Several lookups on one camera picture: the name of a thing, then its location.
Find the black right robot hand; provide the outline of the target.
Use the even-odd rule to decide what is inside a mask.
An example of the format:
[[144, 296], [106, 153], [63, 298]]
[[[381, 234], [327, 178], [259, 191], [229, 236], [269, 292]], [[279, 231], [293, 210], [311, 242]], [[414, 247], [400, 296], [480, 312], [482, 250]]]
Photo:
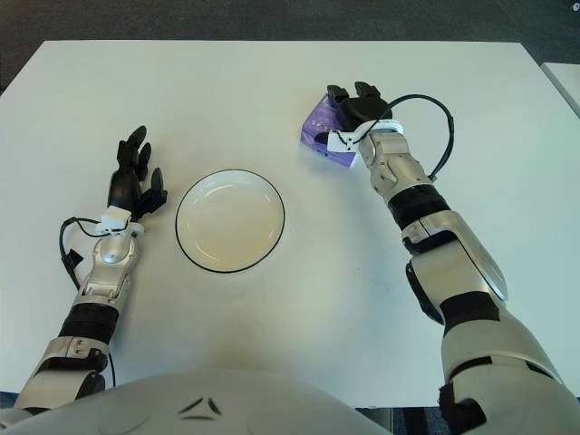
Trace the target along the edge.
[[354, 83], [355, 95], [352, 96], [343, 87], [329, 84], [325, 96], [315, 105], [304, 122], [315, 141], [328, 131], [353, 132], [367, 121], [391, 118], [380, 91], [367, 82]]

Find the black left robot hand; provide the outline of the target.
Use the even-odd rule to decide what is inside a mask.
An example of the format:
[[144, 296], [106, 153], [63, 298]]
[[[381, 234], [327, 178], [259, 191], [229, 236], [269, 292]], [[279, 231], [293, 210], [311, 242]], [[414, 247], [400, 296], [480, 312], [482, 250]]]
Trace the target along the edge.
[[132, 222], [154, 213], [166, 203], [168, 196], [160, 168], [153, 170], [150, 188], [145, 191], [141, 188], [149, 173], [151, 156], [151, 146], [145, 142], [146, 134], [146, 127], [139, 126], [128, 139], [119, 142], [118, 168], [111, 175], [109, 187], [107, 206], [128, 210]]

